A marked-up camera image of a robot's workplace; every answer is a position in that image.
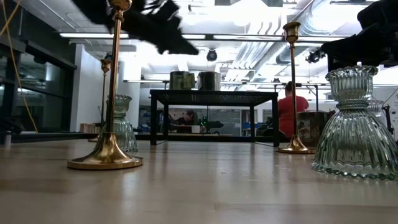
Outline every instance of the glass vase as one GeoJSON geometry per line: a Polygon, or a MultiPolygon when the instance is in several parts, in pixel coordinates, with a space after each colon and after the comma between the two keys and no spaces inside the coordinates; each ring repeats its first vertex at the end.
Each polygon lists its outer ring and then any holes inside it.
{"type": "Polygon", "coordinates": [[[368,111],[372,113],[374,116],[380,117],[381,108],[384,102],[380,100],[368,100],[368,103],[369,103],[368,111]]]}
{"type": "Polygon", "coordinates": [[[398,148],[387,128],[367,110],[377,68],[354,66],[331,71],[326,79],[338,101],[318,143],[312,168],[329,174],[397,179],[398,148]]]}
{"type": "MultiPolygon", "coordinates": [[[[131,97],[124,95],[116,95],[114,102],[114,119],[113,131],[116,133],[116,140],[118,141],[119,148],[124,152],[137,152],[137,140],[134,131],[126,119],[126,113],[129,110],[131,97]]],[[[108,122],[102,128],[99,137],[102,138],[104,130],[108,122]]]]}

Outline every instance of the security camera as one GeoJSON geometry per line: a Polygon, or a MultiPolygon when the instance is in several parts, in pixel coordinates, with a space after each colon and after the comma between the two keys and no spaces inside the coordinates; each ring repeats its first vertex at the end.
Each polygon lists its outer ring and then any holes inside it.
{"type": "Polygon", "coordinates": [[[209,52],[207,53],[207,61],[208,62],[214,62],[217,60],[217,53],[215,49],[210,49],[209,52]]]}

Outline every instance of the black equipment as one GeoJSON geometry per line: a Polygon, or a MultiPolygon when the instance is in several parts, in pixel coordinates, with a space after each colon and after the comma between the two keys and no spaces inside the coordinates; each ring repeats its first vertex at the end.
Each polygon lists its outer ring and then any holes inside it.
{"type": "Polygon", "coordinates": [[[209,52],[207,53],[207,57],[206,57],[208,62],[214,62],[215,60],[217,60],[217,53],[215,49],[210,49],[209,52]]]}
{"type": "Polygon", "coordinates": [[[315,63],[327,54],[329,70],[356,65],[398,65],[398,1],[380,0],[358,13],[363,28],[358,35],[324,43],[307,57],[315,63]]]}
{"type": "Polygon", "coordinates": [[[384,110],[384,112],[386,113],[387,130],[388,130],[391,134],[394,134],[394,128],[391,126],[390,106],[389,106],[389,105],[383,106],[381,109],[384,110]]]}

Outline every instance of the fluorescent light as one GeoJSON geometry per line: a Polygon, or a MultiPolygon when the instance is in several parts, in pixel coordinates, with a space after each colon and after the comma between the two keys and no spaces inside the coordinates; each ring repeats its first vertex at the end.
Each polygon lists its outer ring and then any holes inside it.
{"type": "Polygon", "coordinates": [[[185,39],[205,39],[206,35],[202,34],[182,34],[182,37],[185,39]]]}
{"type": "MultiPolygon", "coordinates": [[[[268,41],[268,42],[280,42],[284,41],[283,35],[214,35],[215,40],[242,40],[242,41],[268,41]]],[[[298,43],[300,42],[330,42],[335,40],[341,40],[346,37],[343,36],[300,36],[298,43]]]]}
{"type": "MultiPolygon", "coordinates": [[[[83,38],[83,39],[112,39],[113,34],[101,33],[60,33],[61,37],[66,38],[83,38]]],[[[129,38],[128,34],[120,34],[121,39],[129,38]]]]}
{"type": "Polygon", "coordinates": [[[241,84],[243,84],[243,82],[221,82],[221,84],[241,85],[241,84]]]}
{"type": "Polygon", "coordinates": [[[347,37],[336,37],[336,36],[301,36],[298,37],[298,42],[331,42],[335,40],[341,40],[347,37]]]}
{"type": "Polygon", "coordinates": [[[214,35],[216,40],[280,41],[283,35],[214,35]]]}
{"type": "Polygon", "coordinates": [[[125,80],[125,82],[131,83],[163,83],[162,80],[125,80]]]}
{"type": "MultiPolygon", "coordinates": [[[[66,38],[82,38],[82,39],[112,39],[113,34],[105,34],[105,33],[60,33],[61,37],[66,38]]],[[[186,39],[205,39],[205,34],[183,34],[182,35],[186,39]]],[[[121,39],[128,39],[128,34],[120,34],[121,39]]]]}

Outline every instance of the person sitting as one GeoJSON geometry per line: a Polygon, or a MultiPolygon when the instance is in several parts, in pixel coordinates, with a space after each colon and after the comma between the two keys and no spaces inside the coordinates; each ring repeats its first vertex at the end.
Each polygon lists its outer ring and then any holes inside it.
{"type": "MultiPolygon", "coordinates": [[[[279,131],[282,131],[289,138],[294,133],[292,82],[288,82],[286,85],[285,96],[285,98],[278,101],[279,131]]],[[[306,111],[308,107],[308,101],[304,97],[296,95],[297,112],[306,111]]]]}
{"type": "Polygon", "coordinates": [[[175,120],[177,125],[193,125],[193,117],[195,113],[193,110],[188,110],[181,118],[175,120]]]}

